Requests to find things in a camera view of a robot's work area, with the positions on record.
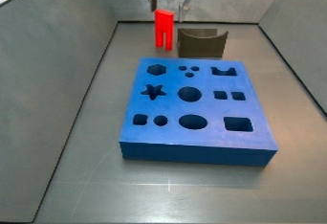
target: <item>red block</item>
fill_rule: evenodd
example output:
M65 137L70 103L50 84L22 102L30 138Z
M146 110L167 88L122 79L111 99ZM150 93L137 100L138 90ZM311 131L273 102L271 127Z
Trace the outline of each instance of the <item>red block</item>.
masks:
M174 37L174 12L157 10L155 23L157 23L157 47L162 47L165 45L165 34L166 34L166 49L171 51L173 37Z

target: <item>hole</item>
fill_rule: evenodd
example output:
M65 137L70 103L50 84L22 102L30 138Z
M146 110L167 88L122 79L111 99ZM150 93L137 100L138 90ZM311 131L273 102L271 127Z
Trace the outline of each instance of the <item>hole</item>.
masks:
M134 124L135 125L147 125L149 116L145 114L134 115Z
M155 118L154 122L158 126L165 126L169 123L169 119L166 116L161 115Z
M249 118L225 117L225 128L230 131L253 132L253 123Z
M193 69L193 71L199 71L199 67L194 66L191 69Z
M181 71L186 71L189 68L186 66L179 66Z
M181 90L179 90L179 98L183 100L183 101L189 101L189 102L195 102L195 101L199 101L201 97L202 97L202 94L201 94L201 91L194 88L194 87L183 87Z
M151 101L157 99L158 96L166 96L166 92L162 90L163 85L154 86L147 84L147 89L141 92L142 95L149 95Z
M227 71L222 71L219 68L213 67L213 75L218 75L218 76L238 76L237 74L237 70L234 67L231 67Z
M231 96L238 101L245 101L246 100L246 96L245 96L243 92L231 92Z
M194 73L187 73L186 76L191 78L194 76Z
M202 129L209 125L209 122L199 115L190 114L179 119L179 124L187 129Z
M215 99L227 100L227 93L225 91L214 91Z
M161 64L153 65L149 67L149 73L155 76L163 75L166 74L166 67Z

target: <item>blue foam block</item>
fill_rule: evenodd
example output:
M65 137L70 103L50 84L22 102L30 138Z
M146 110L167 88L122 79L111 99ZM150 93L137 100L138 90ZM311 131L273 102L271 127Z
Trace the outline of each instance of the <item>blue foam block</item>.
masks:
M139 61L121 134L126 159L266 166L278 145L241 61Z

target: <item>gray wall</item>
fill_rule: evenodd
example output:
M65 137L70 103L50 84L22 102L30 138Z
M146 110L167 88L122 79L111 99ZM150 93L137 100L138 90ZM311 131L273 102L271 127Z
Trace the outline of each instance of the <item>gray wall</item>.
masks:
M149 0L110 0L119 20L154 20ZM175 11L183 0L159 0L159 8ZM193 0L186 21L258 23L274 0Z
M327 113L327 0L277 0L259 23Z
M115 26L106 0L0 8L0 221L34 220Z

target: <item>small circular hole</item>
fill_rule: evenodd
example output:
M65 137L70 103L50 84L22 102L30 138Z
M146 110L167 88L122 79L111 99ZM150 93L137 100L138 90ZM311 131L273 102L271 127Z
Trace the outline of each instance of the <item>small circular hole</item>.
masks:
M181 117L179 124L187 129L202 129L209 125L209 122L202 116L190 114Z
M186 71L189 68L186 66L179 66L181 71Z
M169 123L169 119L166 116L161 115L155 118L154 122L158 126L165 126Z
M189 102L195 102L195 101L199 101L201 97L202 97L202 94L201 94L201 91L194 88L194 87L183 87L181 90L179 90L179 98L183 100L183 101L189 101Z
M191 78L194 76L194 73L187 73L186 76Z
M193 69L194 71L199 71L199 67L195 67L195 66L194 66L191 69Z

